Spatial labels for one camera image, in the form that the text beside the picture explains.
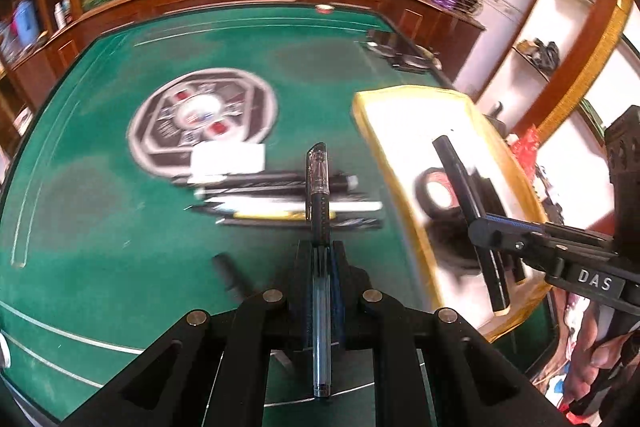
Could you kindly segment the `right human hand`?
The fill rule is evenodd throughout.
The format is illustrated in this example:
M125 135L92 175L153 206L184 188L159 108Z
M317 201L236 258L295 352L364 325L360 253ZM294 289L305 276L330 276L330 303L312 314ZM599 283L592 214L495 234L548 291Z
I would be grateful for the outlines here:
M598 306L590 303L582 319L570 369L564 381L562 409L590 392L601 369L612 369L620 358L624 343L631 336L631 333L627 333L608 341L599 340L597 312Z

